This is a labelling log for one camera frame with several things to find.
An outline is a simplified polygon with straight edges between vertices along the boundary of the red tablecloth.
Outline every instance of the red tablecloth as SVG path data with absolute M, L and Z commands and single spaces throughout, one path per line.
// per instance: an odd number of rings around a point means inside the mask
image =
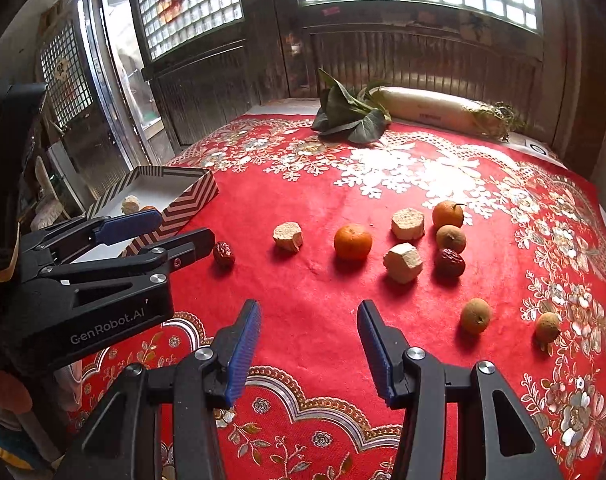
M 122 368 L 175 363 L 232 322 L 246 298 L 263 328 L 235 408 L 217 413 L 231 480 L 389 478 L 402 413 L 377 397 L 355 322 L 374 300 L 388 324 L 443 362 L 490 359 L 512 385 L 568 479 L 594 478 L 606 460 L 606 230 L 592 185 L 570 171 L 480 139 L 393 123 L 369 147 L 323 144 L 307 116 L 244 116 L 174 159 L 215 171 L 220 194 L 186 230 L 207 226 L 237 255 L 171 278 L 176 316 L 84 362 L 87 417 Z M 467 270 L 454 286 L 433 274 L 430 208 L 467 205 Z M 426 214 L 416 282 L 385 277 L 390 217 Z M 304 245 L 278 250 L 273 228 L 296 221 Z M 336 260 L 334 232 L 368 226 L 363 266 Z M 494 319 L 480 338 L 458 329 L 461 307 L 485 298 Z M 545 351 L 534 320 L 556 310 L 562 335 Z M 444 478 L 455 476 L 456 419 L 448 411 Z M 164 475 L 171 479 L 171 414 L 164 413 Z

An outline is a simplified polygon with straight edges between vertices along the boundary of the cardboard box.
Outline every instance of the cardboard box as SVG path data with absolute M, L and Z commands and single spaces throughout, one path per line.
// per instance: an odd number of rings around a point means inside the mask
M 210 170 L 164 166 L 134 168 L 88 209 L 87 216 L 122 216 L 123 199 L 135 195 L 141 207 L 151 205 L 161 211 L 163 221 L 160 227 L 142 237 L 95 247 L 75 262 L 130 256 L 145 245 L 174 236 L 218 193 L 219 188 Z

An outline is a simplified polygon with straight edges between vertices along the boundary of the blue gripper pad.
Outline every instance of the blue gripper pad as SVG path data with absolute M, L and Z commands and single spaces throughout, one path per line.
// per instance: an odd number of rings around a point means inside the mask
M 230 406 L 243 393 L 247 371 L 254 357 L 260 331 L 261 307 L 257 301 L 253 301 L 227 367 L 227 387 L 224 396 Z
M 359 330 L 361 344 L 365 351 L 365 357 L 368 360 L 369 371 L 372 374 L 372 380 L 374 381 L 374 386 L 376 386 L 377 393 L 381 399 L 385 400 L 387 405 L 390 405 L 395 397 L 392 363 L 385 353 L 381 337 L 377 333 L 376 327 L 374 327 L 374 323 L 372 323 L 363 303 L 359 305 L 356 314 L 356 326 Z
M 155 209 L 110 218 L 94 232 L 94 240 L 97 244 L 112 245 L 146 235 L 158 229 L 162 219 L 161 213 Z

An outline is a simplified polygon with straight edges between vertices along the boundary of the green leafy vegetable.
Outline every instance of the green leafy vegetable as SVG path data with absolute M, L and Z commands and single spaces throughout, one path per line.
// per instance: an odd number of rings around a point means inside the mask
M 378 140 L 391 122 L 389 112 L 370 94 L 371 89 L 381 86 L 381 81 L 371 81 L 358 94 L 349 90 L 323 69 L 318 69 L 319 79 L 327 88 L 321 91 L 321 107 L 312 129 L 320 136 L 349 132 L 350 142 L 365 143 Z

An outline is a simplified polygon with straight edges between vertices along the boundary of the striped box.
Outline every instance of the striped box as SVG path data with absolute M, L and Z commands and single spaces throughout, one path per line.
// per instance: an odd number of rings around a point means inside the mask
M 88 218 L 97 216 L 98 212 L 110 202 L 110 200 L 141 176 L 164 177 L 166 175 L 191 177 L 194 179 L 194 183 L 180 196 L 174 199 L 170 205 L 163 209 L 161 212 L 163 220 L 161 221 L 159 228 L 147 235 L 134 238 L 121 253 L 121 256 L 132 256 L 133 254 L 137 254 L 143 246 L 176 235 L 183 226 L 206 205 L 206 203 L 219 193 L 219 188 L 217 187 L 217 183 L 214 181 L 214 176 L 210 170 L 203 170 L 202 168 L 139 166 L 124 176 L 118 184 L 112 186 L 88 209 Z

